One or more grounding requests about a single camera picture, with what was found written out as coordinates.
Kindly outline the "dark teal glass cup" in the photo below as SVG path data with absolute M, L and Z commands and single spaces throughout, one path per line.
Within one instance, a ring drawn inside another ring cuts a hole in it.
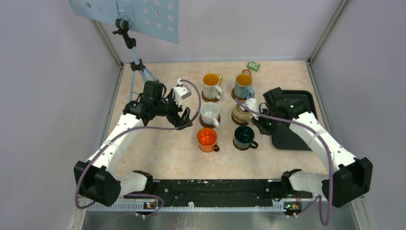
M 254 140 L 255 133 L 248 126 L 239 126 L 234 131 L 233 144 L 238 150 L 257 149 L 259 144 Z

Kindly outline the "brown ridged coaster front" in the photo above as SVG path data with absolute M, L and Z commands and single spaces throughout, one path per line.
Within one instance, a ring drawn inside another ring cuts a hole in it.
M 245 123 L 240 123 L 240 122 L 238 122 L 237 120 L 235 120 L 235 118 L 233 117 L 233 115 L 231 115 L 231 119 L 232 119 L 232 121 L 233 121 L 236 125 L 238 125 L 238 126 L 247 126 L 247 125 L 249 124 L 249 122 L 245 122 Z

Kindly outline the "brown ridged coaster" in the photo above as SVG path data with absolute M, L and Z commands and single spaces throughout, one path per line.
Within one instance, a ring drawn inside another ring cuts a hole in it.
M 208 99 L 208 98 L 206 98 L 203 92 L 201 92 L 201 97 L 202 97 L 202 99 L 203 99 L 205 102 L 213 102 L 213 103 L 216 103 L 216 102 L 219 101 L 218 98 L 214 98 L 214 99 Z
M 205 128 L 217 128 L 220 126 L 221 116 L 208 118 L 208 117 L 200 115 L 199 122 L 200 122 L 201 126 L 203 126 Z
M 237 120 L 235 120 L 235 118 L 233 117 L 233 115 L 231 115 L 231 119 L 232 119 L 232 121 L 233 121 L 236 125 L 238 125 L 238 126 L 247 126 L 247 125 L 249 124 L 249 122 L 245 122 L 245 123 L 240 123 L 240 122 L 238 122 Z
M 246 100 L 246 98 L 238 98 L 234 93 L 234 89 L 232 89 L 232 91 L 231 91 L 231 97 L 233 98 L 233 100 L 239 100 L 239 101 L 245 101 Z

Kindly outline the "beige ceramic mug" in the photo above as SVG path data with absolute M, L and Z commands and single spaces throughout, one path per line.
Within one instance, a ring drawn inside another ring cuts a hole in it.
M 234 105 L 231 116 L 233 121 L 240 125 L 247 125 L 252 118 L 251 112 L 243 110 L 238 104 Z

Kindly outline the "white ceramic mug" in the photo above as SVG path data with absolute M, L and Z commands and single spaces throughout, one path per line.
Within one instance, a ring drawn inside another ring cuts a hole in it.
M 201 106 L 202 122 L 206 125 L 219 127 L 220 109 L 216 103 L 206 102 Z

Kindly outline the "orange glass cup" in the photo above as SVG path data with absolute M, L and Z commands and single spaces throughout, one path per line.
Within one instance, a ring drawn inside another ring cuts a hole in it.
M 199 149 L 203 152 L 218 152 L 217 133 L 211 128 L 202 128 L 197 133 Z

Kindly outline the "patterned white mug yellow inside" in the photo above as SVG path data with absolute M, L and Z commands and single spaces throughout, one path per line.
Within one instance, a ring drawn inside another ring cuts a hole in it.
M 215 73 L 207 73 L 203 77 L 203 93 L 206 98 L 219 100 L 223 97 L 223 89 L 219 83 L 219 77 Z

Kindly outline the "blue mug yellow inside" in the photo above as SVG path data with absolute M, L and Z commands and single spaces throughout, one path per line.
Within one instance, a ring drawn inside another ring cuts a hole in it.
M 252 88 L 253 78 L 246 73 L 237 75 L 234 85 L 234 96 L 238 99 L 247 100 L 255 97 Z

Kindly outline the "dark walnut wood coaster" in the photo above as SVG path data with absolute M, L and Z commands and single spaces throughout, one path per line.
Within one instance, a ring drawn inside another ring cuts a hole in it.
M 245 151 L 245 150 L 250 149 L 250 146 L 248 146 L 246 148 L 240 148 L 234 141 L 233 141 L 233 145 L 237 150 L 240 150 L 240 151 Z

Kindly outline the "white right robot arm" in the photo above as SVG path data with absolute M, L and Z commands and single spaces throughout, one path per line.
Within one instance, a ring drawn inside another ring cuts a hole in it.
M 294 197 L 306 191 L 332 198 L 334 207 L 342 207 L 369 192 L 372 162 L 366 157 L 356 157 L 323 128 L 310 92 L 278 87 L 263 97 L 264 103 L 254 98 L 244 103 L 254 111 L 252 122 L 260 133 L 270 136 L 277 149 L 311 150 L 327 170 L 326 174 L 300 169 L 284 172 L 281 184 L 284 196 Z

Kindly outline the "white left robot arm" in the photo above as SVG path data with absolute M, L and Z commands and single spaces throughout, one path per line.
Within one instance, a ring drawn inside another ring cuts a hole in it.
M 182 101 L 191 96 L 191 81 L 178 79 L 167 96 L 162 91 L 166 86 L 158 81 L 146 81 L 144 91 L 135 101 L 126 104 L 114 130 L 99 149 L 86 161 L 74 166 L 76 181 L 75 205 L 79 197 L 104 206 L 113 205 L 118 197 L 136 192 L 142 198 L 153 194 L 154 186 L 143 172 L 131 172 L 114 177 L 120 159 L 129 145 L 143 130 L 178 131 L 191 127 L 195 117 L 190 117 L 190 108 L 182 107 Z

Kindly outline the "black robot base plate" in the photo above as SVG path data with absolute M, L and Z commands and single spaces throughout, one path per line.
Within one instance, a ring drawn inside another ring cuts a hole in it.
M 281 180 L 153 180 L 142 194 L 164 200 L 165 207 L 271 207 L 282 199 L 312 198 L 310 192 L 297 192 Z

